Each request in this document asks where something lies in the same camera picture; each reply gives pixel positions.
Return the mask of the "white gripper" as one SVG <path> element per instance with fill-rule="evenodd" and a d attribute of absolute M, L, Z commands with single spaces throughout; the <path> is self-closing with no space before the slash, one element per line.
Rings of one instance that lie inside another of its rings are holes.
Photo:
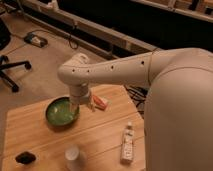
<path fill-rule="evenodd" d="M 95 112 L 95 107 L 92 101 L 90 101 L 91 92 L 87 84 L 82 85 L 71 85 L 69 87 L 71 104 L 70 104 L 70 111 L 72 113 L 79 112 L 79 105 L 78 104 L 86 104 L 87 107 L 92 111 Z"/>

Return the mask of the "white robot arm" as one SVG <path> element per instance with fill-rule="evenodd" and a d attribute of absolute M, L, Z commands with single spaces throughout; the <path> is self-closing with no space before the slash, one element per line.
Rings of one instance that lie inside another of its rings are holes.
<path fill-rule="evenodd" d="M 213 52 L 170 49 L 96 64 L 78 53 L 58 77 L 74 106 L 89 101 L 90 83 L 146 88 L 146 171 L 213 171 Z"/>

